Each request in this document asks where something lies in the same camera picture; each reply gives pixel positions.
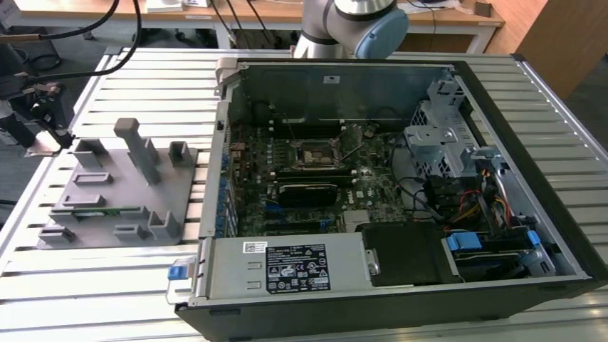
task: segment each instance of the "white desk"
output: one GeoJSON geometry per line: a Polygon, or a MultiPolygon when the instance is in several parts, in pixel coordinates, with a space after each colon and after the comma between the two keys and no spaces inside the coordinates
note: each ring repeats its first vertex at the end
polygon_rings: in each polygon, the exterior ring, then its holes
{"type": "MultiPolygon", "coordinates": [[[[14,1],[20,8],[6,21],[6,26],[58,26],[83,27],[99,19],[110,9],[110,0],[4,0],[14,1]]],[[[219,10],[231,29],[239,26],[234,20],[228,6],[218,2],[219,10]]],[[[254,12],[246,0],[234,0],[234,6],[244,29],[260,30],[254,12]]],[[[299,31],[302,29],[300,4],[259,0],[254,6],[263,17],[264,24],[271,30],[299,31]]],[[[459,34],[474,36],[468,53],[483,53],[488,46],[496,28],[503,26],[502,17],[494,13],[491,18],[463,14],[455,9],[435,12],[436,34],[459,34]]],[[[410,15],[410,33],[434,33],[431,13],[410,15]]],[[[123,0],[118,12],[111,19],[111,25],[135,31],[135,14],[131,1],[123,0]]],[[[188,7],[183,12],[144,14],[144,27],[160,29],[214,29],[218,34],[222,49],[230,49],[228,33],[219,22],[215,11],[210,8],[188,7]]]]}

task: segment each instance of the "green circuit board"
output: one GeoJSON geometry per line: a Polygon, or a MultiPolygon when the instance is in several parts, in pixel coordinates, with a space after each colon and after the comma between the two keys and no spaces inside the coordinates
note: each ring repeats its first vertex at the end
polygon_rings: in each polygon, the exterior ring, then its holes
{"type": "Polygon", "coordinates": [[[343,213],[351,210],[366,210],[370,222],[406,221],[406,206],[390,165],[394,147],[388,141],[395,133],[370,137],[364,131],[366,126],[350,125],[334,139],[294,140],[276,138],[263,128],[235,129],[231,146],[240,237],[344,232],[343,213]],[[332,146],[332,158],[327,155],[331,148],[324,144],[332,146]],[[322,152],[307,152],[307,146],[322,152]],[[350,183],[339,187],[332,205],[284,208],[278,192],[286,183],[276,180],[276,175],[307,175],[307,167],[342,170],[348,173],[350,183]],[[302,229],[270,229],[296,223],[302,229]]]}

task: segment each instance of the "power supply label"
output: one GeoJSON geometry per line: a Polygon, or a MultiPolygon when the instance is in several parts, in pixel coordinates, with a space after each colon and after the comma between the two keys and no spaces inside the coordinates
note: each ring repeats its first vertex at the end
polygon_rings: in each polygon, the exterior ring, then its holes
{"type": "Polygon", "coordinates": [[[266,248],[266,289],[271,294],[331,290],[324,244],[266,248]]]}

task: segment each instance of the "motherboard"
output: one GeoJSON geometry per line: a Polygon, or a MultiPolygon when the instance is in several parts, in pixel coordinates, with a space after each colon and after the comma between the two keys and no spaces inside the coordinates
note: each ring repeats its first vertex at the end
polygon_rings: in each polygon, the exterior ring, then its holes
{"type": "Polygon", "coordinates": [[[399,132],[375,123],[284,126],[234,127],[238,236],[354,232],[362,223],[406,221],[392,176],[399,132]]]}

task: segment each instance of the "aluminum table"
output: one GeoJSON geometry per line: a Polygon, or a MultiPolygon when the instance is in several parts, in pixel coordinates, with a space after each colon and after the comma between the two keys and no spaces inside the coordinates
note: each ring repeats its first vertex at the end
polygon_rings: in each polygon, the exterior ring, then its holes
{"type": "MultiPolygon", "coordinates": [[[[98,69],[124,57],[106,55],[98,69]]],[[[220,57],[288,58],[286,51],[142,48],[115,74],[92,78],[75,106],[75,134],[107,147],[116,119],[139,119],[156,147],[186,140],[200,150],[183,244],[39,251],[39,232],[75,158],[46,158],[0,232],[0,341],[204,341],[167,304],[167,268],[196,253],[220,57]]],[[[526,62],[510,56],[400,53],[392,58],[464,59],[519,134],[590,240],[608,260],[608,154],[526,62]]],[[[490,135],[478,118],[484,138],[490,135]]],[[[282,341],[608,341],[603,288],[498,321],[386,329],[282,341]]]]}

